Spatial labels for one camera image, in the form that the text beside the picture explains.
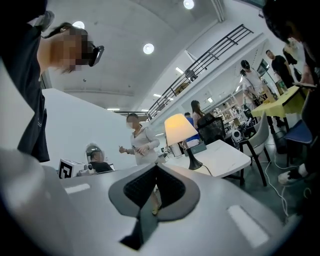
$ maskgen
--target white wall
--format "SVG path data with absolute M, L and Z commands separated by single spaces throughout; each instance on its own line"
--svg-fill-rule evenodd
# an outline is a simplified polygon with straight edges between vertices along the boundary
M 45 128 L 50 161 L 59 168 L 61 158 L 87 163 L 86 146 L 97 144 L 116 170 L 136 165 L 134 155 L 120 154 L 119 146 L 130 148 L 131 131 L 126 118 L 56 89 L 42 90 L 47 109 Z

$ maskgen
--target sneaker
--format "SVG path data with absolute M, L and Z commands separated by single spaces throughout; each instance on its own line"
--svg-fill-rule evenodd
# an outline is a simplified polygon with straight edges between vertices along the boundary
M 299 168 L 281 173 L 278 176 L 278 182 L 282 185 L 290 185 L 302 180 L 307 175 L 308 172 L 306 171 L 306 167 L 304 164 L 302 164 L 299 166 Z

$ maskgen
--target metal railing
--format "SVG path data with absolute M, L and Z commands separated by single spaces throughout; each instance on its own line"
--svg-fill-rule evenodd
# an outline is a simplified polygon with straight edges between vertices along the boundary
M 149 122 L 150 121 L 149 115 L 147 112 L 141 112 L 141 111 L 113 111 L 113 112 L 117 113 L 121 116 L 125 116 L 125 117 L 127 117 L 131 113 L 135 113 L 135 114 L 137 114 L 140 122 Z
M 251 30 L 243 24 L 236 27 L 221 40 L 215 43 L 210 49 L 202 54 L 185 72 L 183 72 L 162 94 L 162 96 L 149 108 L 148 116 L 151 120 L 158 112 L 164 109 L 171 101 L 174 100 L 188 85 L 198 78 L 198 75 L 208 69 L 208 66 L 228 51 L 231 47 L 237 46 L 238 42 L 249 34 Z

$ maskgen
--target lamp shade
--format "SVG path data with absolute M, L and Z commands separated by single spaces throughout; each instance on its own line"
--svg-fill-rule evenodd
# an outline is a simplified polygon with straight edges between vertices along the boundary
M 164 121 L 165 134 L 168 146 L 182 142 L 198 134 L 197 130 L 183 114 L 175 114 Z

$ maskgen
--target white table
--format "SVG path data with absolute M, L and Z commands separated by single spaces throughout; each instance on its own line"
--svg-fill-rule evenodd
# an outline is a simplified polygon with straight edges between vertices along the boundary
M 206 150 L 196 153 L 194 157 L 203 163 L 212 176 L 217 178 L 223 178 L 225 176 L 234 174 L 241 169 L 247 167 L 251 163 L 251 159 L 246 154 L 240 152 L 236 148 L 217 140 L 206 146 Z M 190 160 L 189 157 L 182 155 L 180 158 L 170 158 L 165 165 L 166 166 L 180 166 L 189 168 Z M 199 169 L 194 170 L 202 174 L 210 175 L 206 167 L 201 166 Z

